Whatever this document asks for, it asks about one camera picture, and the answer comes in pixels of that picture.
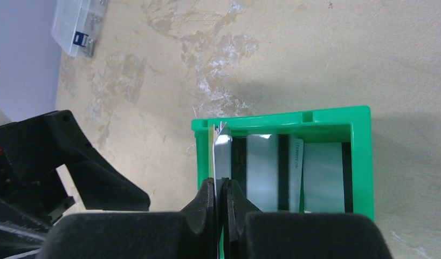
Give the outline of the green plastic bin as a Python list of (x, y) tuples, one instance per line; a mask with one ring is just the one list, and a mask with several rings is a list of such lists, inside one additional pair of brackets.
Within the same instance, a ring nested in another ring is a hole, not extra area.
[(249, 117), (194, 119), (197, 184), (209, 177), (208, 135), (212, 125), (227, 123), (233, 134), (295, 133), (306, 142), (347, 142), (351, 148), (353, 211), (375, 218), (371, 114), (368, 106), (329, 108)]

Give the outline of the stack of credit cards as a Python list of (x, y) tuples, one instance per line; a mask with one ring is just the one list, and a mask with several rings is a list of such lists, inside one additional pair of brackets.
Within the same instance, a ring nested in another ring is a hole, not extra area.
[(309, 143), (285, 134), (235, 137), (231, 177), (264, 212), (354, 211), (348, 142)]

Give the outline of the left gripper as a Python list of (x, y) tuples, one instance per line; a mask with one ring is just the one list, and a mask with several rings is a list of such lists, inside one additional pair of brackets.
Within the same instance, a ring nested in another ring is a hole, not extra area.
[(75, 205), (58, 173), (63, 164), (86, 209), (149, 210), (149, 195), (93, 147), (71, 111), (9, 122), (0, 126), (0, 258), (38, 258)]

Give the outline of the white striped credit card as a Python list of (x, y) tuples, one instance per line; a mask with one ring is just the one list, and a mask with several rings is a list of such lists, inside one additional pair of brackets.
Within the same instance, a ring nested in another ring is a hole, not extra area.
[(231, 177), (232, 136), (226, 121), (209, 128), (210, 176), (221, 180)]

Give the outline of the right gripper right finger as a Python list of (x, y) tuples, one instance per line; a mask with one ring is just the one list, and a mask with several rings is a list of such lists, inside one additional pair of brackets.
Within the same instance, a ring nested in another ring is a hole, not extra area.
[(225, 180), (225, 258), (391, 258), (376, 224), (352, 213), (262, 212)]

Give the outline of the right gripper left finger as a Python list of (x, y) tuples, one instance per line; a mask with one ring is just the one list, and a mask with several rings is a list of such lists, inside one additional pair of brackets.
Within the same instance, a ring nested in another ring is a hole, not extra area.
[(179, 212), (65, 216), (37, 258), (216, 258), (214, 193), (206, 179)]

